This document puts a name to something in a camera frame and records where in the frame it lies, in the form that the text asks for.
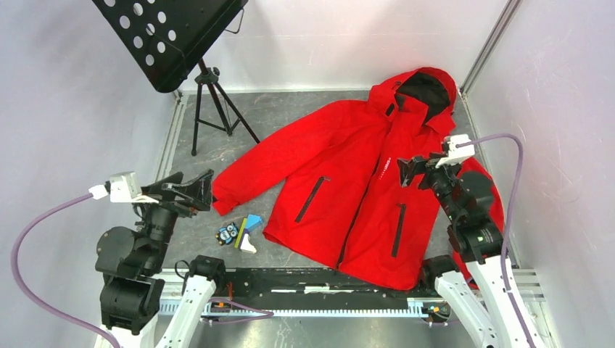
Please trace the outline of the red hooded jacket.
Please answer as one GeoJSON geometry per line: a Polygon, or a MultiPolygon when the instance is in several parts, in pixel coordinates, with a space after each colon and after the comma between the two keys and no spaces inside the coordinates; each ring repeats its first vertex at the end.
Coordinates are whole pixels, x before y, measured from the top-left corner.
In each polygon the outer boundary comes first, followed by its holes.
{"type": "Polygon", "coordinates": [[[339,100],[290,123],[212,183],[220,215],[275,185],[263,236],[377,286],[407,291],[419,279],[440,209],[399,159],[438,152],[455,128],[457,88],[435,67],[376,84],[365,100],[339,100]]]}

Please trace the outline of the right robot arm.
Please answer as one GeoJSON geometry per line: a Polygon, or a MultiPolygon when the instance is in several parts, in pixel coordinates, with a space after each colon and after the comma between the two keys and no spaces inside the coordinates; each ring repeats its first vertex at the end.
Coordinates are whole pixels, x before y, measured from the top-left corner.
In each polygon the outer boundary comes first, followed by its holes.
{"type": "Polygon", "coordinates": [[[480,294],[448,255],[423,262],[420,289],[444,299],[476,347],[544,347],[505,255],[504,236],[490,215],[493,182],[479,171],[463,171],[459,161],[441,164],[444,159],[399,159],[400,184],[409,186],[420,176],[418,188],[433,193],[450,221],[449,242],[480,294]]]}

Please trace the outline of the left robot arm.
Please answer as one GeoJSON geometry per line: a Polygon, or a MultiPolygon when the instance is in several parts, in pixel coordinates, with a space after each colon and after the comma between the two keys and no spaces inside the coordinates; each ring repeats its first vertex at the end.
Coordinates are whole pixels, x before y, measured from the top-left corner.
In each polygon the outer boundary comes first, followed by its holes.
{"type": "Polygon", "coordinates": [[[103,276],[99,297],[104,332],[113,347],[188,347],[213,295],[228,285],[222,259],[196,256],[183,278],[181,298],[161,339],[155,338],[165,281],[158,278],[179,218],[211,208],[213,170],[185,181],[176,172],[141,186],[134,172],[117,173],[103,185],[112,203],[129,203],[136,228],[116,226],[96,245],[96,271],[103,276]]]}

